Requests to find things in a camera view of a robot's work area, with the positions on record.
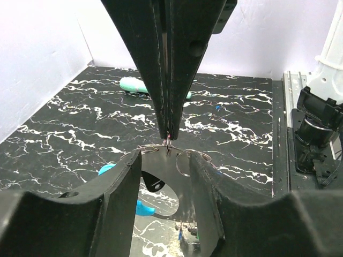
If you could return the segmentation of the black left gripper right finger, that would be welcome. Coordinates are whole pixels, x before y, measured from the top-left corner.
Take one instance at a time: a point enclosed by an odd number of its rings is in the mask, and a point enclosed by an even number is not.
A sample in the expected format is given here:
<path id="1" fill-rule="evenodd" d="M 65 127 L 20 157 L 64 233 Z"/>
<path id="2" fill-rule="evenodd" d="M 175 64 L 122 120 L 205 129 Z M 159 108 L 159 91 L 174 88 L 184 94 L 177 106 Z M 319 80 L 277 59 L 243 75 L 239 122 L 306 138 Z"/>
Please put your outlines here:
<path id="1" fill-rule="evenodd" d="M 189 159 L 203 256 L 342 256 L 342 191 L 292 191 L 277 199 Z"/>

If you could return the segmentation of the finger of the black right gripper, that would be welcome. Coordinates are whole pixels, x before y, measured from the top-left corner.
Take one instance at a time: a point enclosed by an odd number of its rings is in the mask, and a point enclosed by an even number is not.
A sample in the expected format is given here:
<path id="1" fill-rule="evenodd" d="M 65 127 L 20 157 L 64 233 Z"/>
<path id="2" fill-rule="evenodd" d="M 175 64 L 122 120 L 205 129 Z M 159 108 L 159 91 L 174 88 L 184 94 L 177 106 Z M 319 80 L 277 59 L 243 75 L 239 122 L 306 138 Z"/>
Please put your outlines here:
<path id="1" fill-rule="evenodd" d="M 162 1 L 102 1 L 153 101 L 160 137 L 168 136 Z"/>

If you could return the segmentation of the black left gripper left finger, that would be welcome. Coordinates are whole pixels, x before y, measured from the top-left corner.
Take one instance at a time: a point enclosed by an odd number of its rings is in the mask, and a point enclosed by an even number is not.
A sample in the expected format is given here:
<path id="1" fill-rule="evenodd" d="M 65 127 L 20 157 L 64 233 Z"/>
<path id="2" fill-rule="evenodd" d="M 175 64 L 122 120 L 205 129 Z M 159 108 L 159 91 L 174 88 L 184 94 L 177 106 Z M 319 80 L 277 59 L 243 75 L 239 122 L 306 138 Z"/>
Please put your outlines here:
<path id="1" fill-rule="evenodd" d="M 1 191 L 1 256 L 128 256 L 141 163 L 136 150 L 56 198 Z"/>

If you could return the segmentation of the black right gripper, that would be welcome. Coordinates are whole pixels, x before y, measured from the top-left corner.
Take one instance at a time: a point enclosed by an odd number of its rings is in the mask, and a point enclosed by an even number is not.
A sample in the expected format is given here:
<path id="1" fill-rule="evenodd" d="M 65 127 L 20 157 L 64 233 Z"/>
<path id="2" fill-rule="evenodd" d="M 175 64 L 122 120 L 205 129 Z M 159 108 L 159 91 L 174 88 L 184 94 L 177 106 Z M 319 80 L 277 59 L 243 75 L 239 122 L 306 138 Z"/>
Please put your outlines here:
<path id="1" fill-rule="evenodd" d="M 183 103 L 212 34 L 220 34 L 237 0 L 166 1 L 165 131 L 178 138 Z"/>

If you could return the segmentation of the blue key tag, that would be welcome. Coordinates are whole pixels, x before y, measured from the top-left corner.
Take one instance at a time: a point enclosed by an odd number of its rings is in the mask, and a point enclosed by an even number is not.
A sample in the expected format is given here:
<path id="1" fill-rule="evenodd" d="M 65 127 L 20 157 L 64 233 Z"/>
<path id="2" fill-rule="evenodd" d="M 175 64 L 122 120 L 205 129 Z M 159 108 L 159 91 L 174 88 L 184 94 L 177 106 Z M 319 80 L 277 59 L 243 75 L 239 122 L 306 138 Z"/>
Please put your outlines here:
<path id="1" fill-rule="evenodd" d="M 98 175 L 100 176 L 101 174 L 107 172 L 108 170 L 112 169 L 115 166 L 116 166 L 115 163 L 110 163 L 110 164 L 106 164 L 106 165 L 102 166 L 98 172 Z"/>

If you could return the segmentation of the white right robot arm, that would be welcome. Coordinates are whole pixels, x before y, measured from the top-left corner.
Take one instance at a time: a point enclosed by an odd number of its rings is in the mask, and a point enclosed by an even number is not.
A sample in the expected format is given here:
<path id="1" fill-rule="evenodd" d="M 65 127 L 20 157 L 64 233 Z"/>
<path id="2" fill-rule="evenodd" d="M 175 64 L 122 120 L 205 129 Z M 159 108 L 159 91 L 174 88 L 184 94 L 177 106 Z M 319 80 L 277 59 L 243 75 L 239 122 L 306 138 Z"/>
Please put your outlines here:
<path id="1" fill-rule="evenodd" d="M 183 105 L 208 42 L 236 1 L 103 1 L 154 104 L 160 136 L 176 140 Z M 330 129 L 342 117 L 342 1 L 309 81 L 313 100 L 298 107 Z"/>

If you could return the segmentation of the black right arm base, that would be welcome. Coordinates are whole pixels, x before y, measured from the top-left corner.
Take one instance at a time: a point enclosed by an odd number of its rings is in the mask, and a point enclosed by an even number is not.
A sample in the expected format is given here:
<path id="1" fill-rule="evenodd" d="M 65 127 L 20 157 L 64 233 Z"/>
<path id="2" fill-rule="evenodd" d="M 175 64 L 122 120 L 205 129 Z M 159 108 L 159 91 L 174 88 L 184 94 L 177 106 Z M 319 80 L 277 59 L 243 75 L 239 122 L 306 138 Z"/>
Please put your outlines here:
<path id="1" fill-rule="evenodd" d="M 292 110 L 296 171 L 315 176 L 319 188 L 330 186 L 342 173 L 342 161 L 328 153 L 335 135 L 342 143 L 342 104 L 324 100 L 306 86 Z"/>

